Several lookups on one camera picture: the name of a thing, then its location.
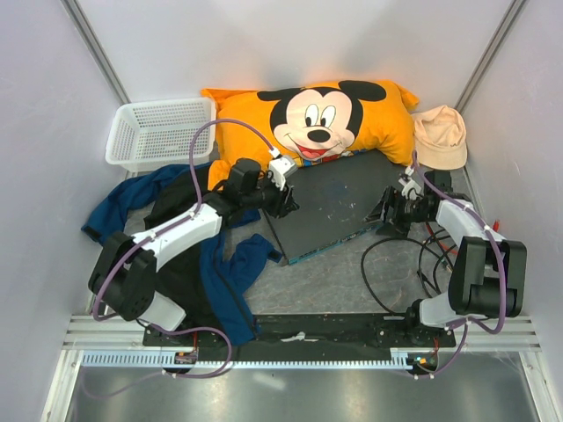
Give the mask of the dark grey network switch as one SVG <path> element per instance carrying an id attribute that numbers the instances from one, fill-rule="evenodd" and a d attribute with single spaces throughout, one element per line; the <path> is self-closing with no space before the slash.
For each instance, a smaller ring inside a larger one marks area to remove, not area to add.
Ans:
<path id="1" fill-rule="evenodd" d="M 365 219 L 405 167 L 378 150 L 303 167 L 289 178 L 299 206 L 267 222 L 287 263 L 297 264 L 381 226 Z"/>

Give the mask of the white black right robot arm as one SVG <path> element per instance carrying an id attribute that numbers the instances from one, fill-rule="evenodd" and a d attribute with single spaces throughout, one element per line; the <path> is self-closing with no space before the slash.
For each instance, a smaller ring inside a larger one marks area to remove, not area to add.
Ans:
<path id="1" fill-rule="evenodd" d="M 419 186 L 406 170 L 397 189 L 387 186 L 365 217 L 386 240 L 405 240 L 414 223 L 437 223 L 454 243 L 457 256 L 448 288 L 434 297 L 415 301 L 406 311 L 405 340 L 425 345 L 435 328 L 453 329 L 465 321 L 494 319 L 498 332 L 523 307 L 527 249 L 489 227 L 469 197 L 452 189 L 449 171 L 424 174 Z"/>

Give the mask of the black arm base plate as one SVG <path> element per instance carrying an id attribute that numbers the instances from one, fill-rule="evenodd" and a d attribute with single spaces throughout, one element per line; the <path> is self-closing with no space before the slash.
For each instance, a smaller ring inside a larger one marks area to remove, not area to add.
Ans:
<path id="1" fill-rule="evenodd" d="M 382 313 L 259 315 L 260 332 L 232 356 L 266 358 L 383 358 L 392 349 L 456 345 L 453 334 Z"/>

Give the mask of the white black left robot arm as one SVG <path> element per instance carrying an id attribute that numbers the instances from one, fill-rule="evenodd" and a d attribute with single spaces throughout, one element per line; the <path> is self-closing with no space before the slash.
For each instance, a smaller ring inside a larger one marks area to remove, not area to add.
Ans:
<path id="1" fill-rule="evenodd" d="M 238 160 L 219 189 L 199 198 L 187 211 L 133 236 L 111 235 L 88 288 L 97 302 L 104 302 L 123 320 L 156 325 L 173 345 L 185 345 L 193 336 L 193 325 L 179 304 L 157 291 L 157 273 L 180 253 L 240 222 L 248 210 L 262 209 L 277 218 L 297 210 L 288 182 L 296 169 L 289 156 L 275 157 L 266 171 L 251 159 Z"/>

